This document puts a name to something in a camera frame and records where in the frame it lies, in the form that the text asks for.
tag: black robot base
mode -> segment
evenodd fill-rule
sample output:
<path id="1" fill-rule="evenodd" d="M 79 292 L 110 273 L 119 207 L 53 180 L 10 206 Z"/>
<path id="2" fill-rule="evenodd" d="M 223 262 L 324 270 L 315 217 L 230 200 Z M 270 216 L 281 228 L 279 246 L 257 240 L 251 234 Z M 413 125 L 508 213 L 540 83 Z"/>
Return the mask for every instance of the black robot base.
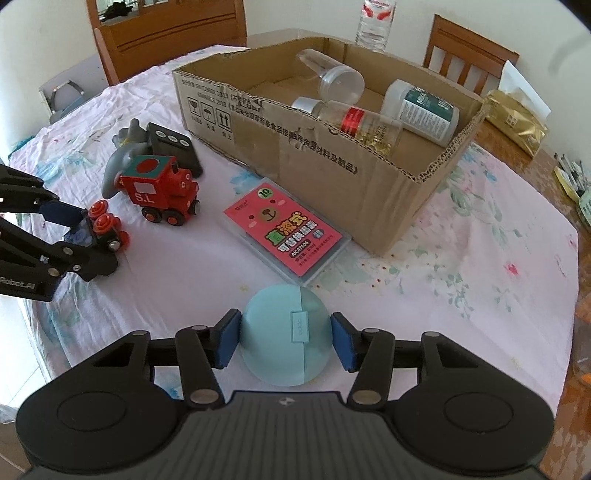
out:
<path id="1" fill-rule="evenodd" d="M 22 478 L 546 478 L 548 405 L 438 332 L 395 340 L 334 313 L 333 346 L 359 372 L 347 399 L 237 391 L 226 403 L 212 368 L 228 365 L 241 318 L 174 339 L 132 332 L 37 391 L 17 416 L 34 465 Z M 184 400 L 154 385 L 160 365 L 178 365 Z M 388 401 L 393 368 L 416 368 L 418 384 Z"/>

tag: table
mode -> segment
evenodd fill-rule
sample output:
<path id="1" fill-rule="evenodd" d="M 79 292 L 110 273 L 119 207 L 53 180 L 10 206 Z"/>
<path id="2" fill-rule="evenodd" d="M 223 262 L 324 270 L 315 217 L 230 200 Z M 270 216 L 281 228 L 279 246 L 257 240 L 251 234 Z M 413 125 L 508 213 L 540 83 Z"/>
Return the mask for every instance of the table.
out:
<path id="1" fill-rule="evenodd" d="M 475 141 L 529 182 L 577 229 L 579 298 L 583 298 L 591 291 L 591 235 L 553 173 L 558 162 L 543 150 L 532 160 L 489 122 L 482 125 Z M 541 469 L 555 480 L 578 480 L 591 471 L 591 390 L 578 382 L 572 370 L 564 384 L 554 437 Z"/>

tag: floral tablecloth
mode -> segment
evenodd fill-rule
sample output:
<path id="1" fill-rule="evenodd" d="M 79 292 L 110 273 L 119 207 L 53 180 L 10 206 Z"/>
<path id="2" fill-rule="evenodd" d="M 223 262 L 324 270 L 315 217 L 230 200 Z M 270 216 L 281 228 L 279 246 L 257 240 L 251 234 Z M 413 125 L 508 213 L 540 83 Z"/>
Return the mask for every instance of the floral tablecloth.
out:
<path id="1" fill-rule="evenodd" d="M 111 87 L 12 157 L 65 202 L 100 198 L 111 137 L 137 117 L 183 132 L 171 71 L 230 47 L 212 47 Z M 85 283 L 69 274 L 50 303 L 26 301 L 29 330 L 52 376 L 131 330 L 153 338 L 186 326 L 213 325 L 243 309 L 261 288 L 280 282 L 223 224 L 223 210 L 258 178 L 194 140 L 204 165 L 200 216 L 182 228 L 146 222 L 123 195 L 111 201 L 131 235 L 118 270 Z M 23 215 L 22 227 L 57 241 L 64 229 Z M 358 328 L 380 327 L 398 339 L 438 330 L 538 392 L 556 410 L 569 364 L 577 298 L 574 228 L 506 165 L 472 144 L 412 227 L 383 258 L 351 243 L 312 290 L 330 312 Z M 216 372 L 233 390 L 271 390 L 236 353 Z M 314 381 L 294 390 L 340 390 L 355 379 L 333 356 Z M 416 382 L 394 374 L 391 398 Z M 180 394 L 174 369 L 157 382 Z"/>

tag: plastic bottle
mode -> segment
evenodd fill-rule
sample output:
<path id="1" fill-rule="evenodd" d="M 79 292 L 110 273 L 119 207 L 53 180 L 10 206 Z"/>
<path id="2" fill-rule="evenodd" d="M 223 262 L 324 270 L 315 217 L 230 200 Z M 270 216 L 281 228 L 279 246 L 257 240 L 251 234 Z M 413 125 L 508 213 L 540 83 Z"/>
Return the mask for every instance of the plastic bottle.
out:
<path id="1" fill-rule="evenodd" d="M 574 310 L 573 369 L 577 379 L 591 388 L 591 294 Z"/>
<path id="2" fill-rule="evenodd" d="M 299 97 L 291 106 L 339 128 L 384 157 L 396 147 L 402 131 L 396 120 L 341 102 Z"/>
<path id="3" fill-rule="evenodd" d="M 460 119 L 451 103 L 402 80 L 388 87 L 380 113 L 442 147 L 449 145 Z"/>
<path id="4" fill-rule="evenodd" d="M 325 102 L 354 105 L 361 98 L 365 81 L 357 70 L 312 48 L 299 52 L 296 59 L 296 73 L 319 81 L 318 93 Z"/>
<path id="5" fill-rule="evenodd" d="M 386 50 L 395 11 L 394 0 L 363 0 L 355 43 L 373 51 Z"/>

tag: chair backrest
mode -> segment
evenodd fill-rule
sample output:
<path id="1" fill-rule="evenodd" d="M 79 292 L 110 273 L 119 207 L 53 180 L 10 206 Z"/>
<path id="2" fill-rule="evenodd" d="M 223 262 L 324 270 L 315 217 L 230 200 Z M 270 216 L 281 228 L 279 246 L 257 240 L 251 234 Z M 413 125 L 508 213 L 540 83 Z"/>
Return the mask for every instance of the chair backrest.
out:
<path id="1" fill-rule="evenodd" d="M 168 0 L 101 25 L 96 0 L 87 0 L 105 73 L 111 85 L 152 66 L 215 44 L 244 45 L 242 0 Z"/>
<path id="2" fill-rule="evenodd" d="M 508 50 L 498 43 L 450 22 L 439 15 L 435 15 L 433 19 L 431 38 L 425 53 L 423 67 L 429 68 L 435 47 L 445 51 L 443 64 L 439 71 L 444 77 L 447 77 L 453 57 L 458 57 L 464 61 L 464 66 L 457 80 L 460 85 L 466 83 L 468 73 L 473 65 L 482 70 L 474 88 L 474 93 L 477 95 L 482 94 L 482 89 L 490 74 L 501 78 L 505 62 L 509 60 L 512 64 L 515 64 L 519 59 L 518 53 Z"/>

